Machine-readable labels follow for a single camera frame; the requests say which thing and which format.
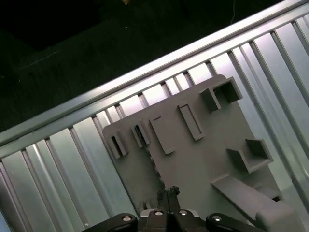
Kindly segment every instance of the dark floor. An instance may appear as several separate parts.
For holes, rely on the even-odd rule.
[[[277,2],[236,0],[233,22]],[[0,131],[230,25],[233,3],[0,4]]]

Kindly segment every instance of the corrugated metal surface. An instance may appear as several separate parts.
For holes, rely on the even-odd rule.
[[[18,209],[19,227],[77,232],[134,212],[102,128],[215,73],[235,78],[241,109],[274,158],[270,168],[279,188],[308,219],[308,13],[305,3],[3,145],[1,191]]]

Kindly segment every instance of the cable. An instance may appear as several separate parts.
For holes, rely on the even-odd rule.
[[[232,19],[231,19],[231,25],[233,24],[233,20],[234,20],[234,18],[235,18],[235,16],[236,16],[235,4],[236,4],[236,0],[234,0],[234,2],[233,2],[233,17],[232,17]]]

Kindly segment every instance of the bolt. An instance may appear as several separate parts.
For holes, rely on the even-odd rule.
[[[130,216],[125,216],[122,220],[123,221],[131,221],[132,218]]]
[[[215,221],[221,221],[222,218],[219,217],[218,215],[212,216],[212,219],[214,219]]]
[[[161,211],[156,211],[154,214],[157,215],[157,216],[161,216],[161,215],[163,215],[163,212],[161,212]]]
[[[179,211],[179,213],[180,213],[181,215],[183,215],[183,216],[185,216],[185,215],[187,215],[187,214],[188,214],[188,212],[187,212],[187,211],[185,211],[185,210],[181,210],[181,211]]]

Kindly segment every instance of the gray mounting plate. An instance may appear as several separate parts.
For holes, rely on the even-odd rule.
[[[178,186],[182,208],[202,218],[217,212],[243,219],[211,186],[226,174],[281,197],[267,167],[272,158],[254,138],[237,103],[241,98],[234,79],[218,75],[103,129],[136,208],[162,188]]]

